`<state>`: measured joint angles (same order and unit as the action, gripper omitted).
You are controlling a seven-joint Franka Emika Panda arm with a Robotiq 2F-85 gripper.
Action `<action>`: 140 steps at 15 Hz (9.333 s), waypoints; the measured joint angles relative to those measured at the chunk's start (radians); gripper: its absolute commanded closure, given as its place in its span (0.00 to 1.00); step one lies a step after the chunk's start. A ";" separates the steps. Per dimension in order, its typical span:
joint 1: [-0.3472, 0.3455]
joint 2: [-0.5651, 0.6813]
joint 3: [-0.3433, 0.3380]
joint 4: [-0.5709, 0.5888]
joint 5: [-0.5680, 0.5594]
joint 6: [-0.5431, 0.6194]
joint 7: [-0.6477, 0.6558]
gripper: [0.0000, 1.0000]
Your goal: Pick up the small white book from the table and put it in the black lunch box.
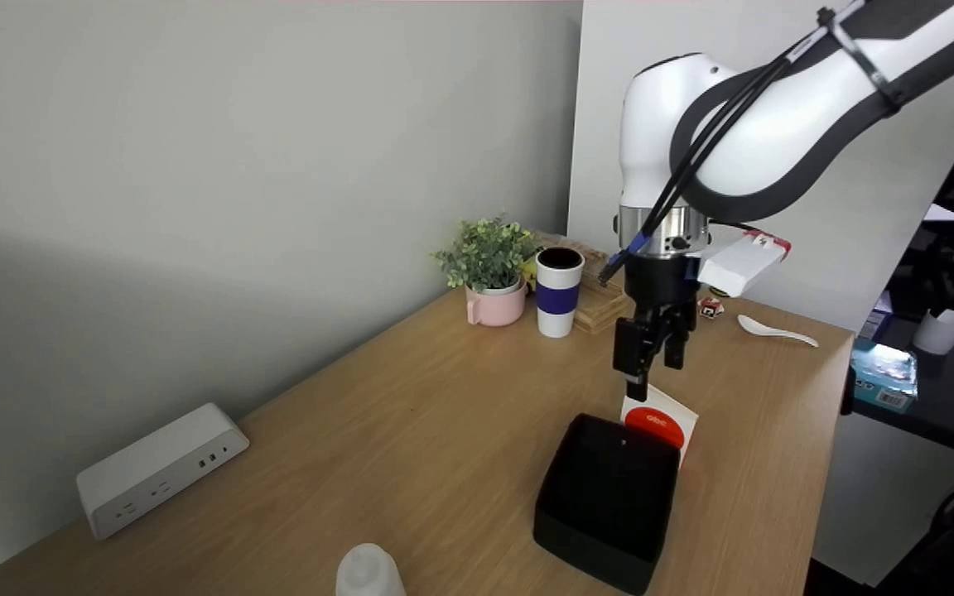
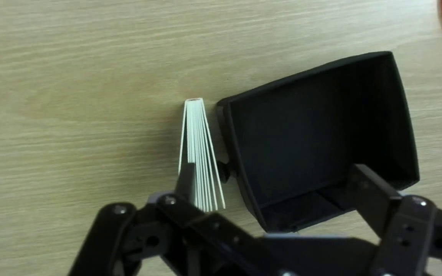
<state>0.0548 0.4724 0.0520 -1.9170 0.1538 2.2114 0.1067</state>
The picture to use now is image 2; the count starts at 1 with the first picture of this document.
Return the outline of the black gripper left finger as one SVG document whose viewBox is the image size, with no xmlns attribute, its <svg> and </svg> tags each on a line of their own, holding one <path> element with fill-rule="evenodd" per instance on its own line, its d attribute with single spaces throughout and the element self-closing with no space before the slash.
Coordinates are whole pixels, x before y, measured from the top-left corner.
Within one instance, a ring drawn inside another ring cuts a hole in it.
<svg viewBox="0 0 442 276">
<path fill-rule="evenodd" d="M 160 256 L 177 276 L 256 276 L 253 238 L 218 213 L 204 213 L 172 194 L 143 209 L 105 206 L 88 232 L 69 276 L 135 276 Z"/>
</svg>

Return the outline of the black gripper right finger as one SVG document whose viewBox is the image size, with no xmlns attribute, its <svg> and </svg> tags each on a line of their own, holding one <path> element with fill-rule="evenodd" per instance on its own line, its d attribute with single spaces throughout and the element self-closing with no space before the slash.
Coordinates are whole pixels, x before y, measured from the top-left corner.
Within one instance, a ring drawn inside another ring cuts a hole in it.
<svg viewBox="0 0 442 276">
<path fill-rule="evenodd" d="M 362 276 L 427 276 L 428 259 L 442 263 L 442 209 L 419 195 L 401 195 L 365 164 L 344 171 L 344 201 L 379 238 L 349 238 L 336 256 Z"/>
</svg>

